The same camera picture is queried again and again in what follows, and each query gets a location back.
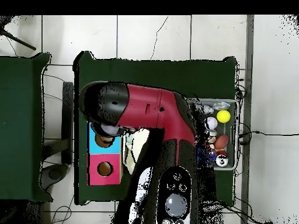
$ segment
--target cyan box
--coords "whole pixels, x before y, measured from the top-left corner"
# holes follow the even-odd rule
[[[115,137],[113,145],[108,148],[101,148],[96,144],[95,133],[91,128],[91,123],[89,123],[89,153],[91,155],[101,155],[101,154],[120,154],[120,137]]]

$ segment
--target black pole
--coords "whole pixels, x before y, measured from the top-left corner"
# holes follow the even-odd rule
[[[1,35],[4,35],[7,38],[10,38],[10,39],[14,40],[15,42],[18,42],[18,43],[22,44],[23,46],[26,46],[26,47],[28,47],[28,48],[36,51],[36,48],[34,46],[32,46],[32,45],[30,45],[30,44],[28,44],[28,43],[26,43],[26,42],[24,42],[22,40],[19,40],[18,38],[14,37],[13,35],[11,35],[10,33],[8,33],[7,31],[5,31],[4,29],[0,29],[0,36]]]

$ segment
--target green table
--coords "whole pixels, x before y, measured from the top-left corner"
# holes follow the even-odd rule
[[[185,97],[234,99],[235,67],[233,57],[223,61],[129,61],[93,59],[90,52],[81,52],[74,61],[75,94],[89,82],[115,81],[174,90]],[[86,120],[78,114],[79,165],[78,202],[122,200],[130,175],[124,173],[120,185],[88,186],[86,178]],[[219,201],[233,205],[233,171],[215,171]]]
[[[52,201],[39,186],[41,74],[50,54],[0,57],[0,199]]]

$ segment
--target pink box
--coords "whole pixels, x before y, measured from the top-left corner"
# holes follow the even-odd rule
[[[121,154],[89,155],[89,186],[118,185],[122,177]],[[102,162],[108,162],[112,166],[112,173],[101,176],[98,166]]]

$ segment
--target metal tray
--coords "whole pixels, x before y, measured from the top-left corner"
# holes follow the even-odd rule
[[[231,118],[229,122],[223,124],[218,122],[216,127],[217,137],[220,135],[227,135],[230,140],[228,145],[224,148],[227,153],[228,164],[225,167],[217,166],[216,162],[209,162],[208,167],[213,167],[214,170],[234,170],[237,167],[238,162],[238,136],[239,136],[239,102],[237,100],[228,99],[197,99],[197,98],[187,98],[187,102],[194,103],[195,105],[208,105],[213,106],[215,102],[226,102],[231,106],[227,111],[230,112]],[[214,110],[212,114],[206,114],[206,117],[214,117],[217,119],[218,111]]]

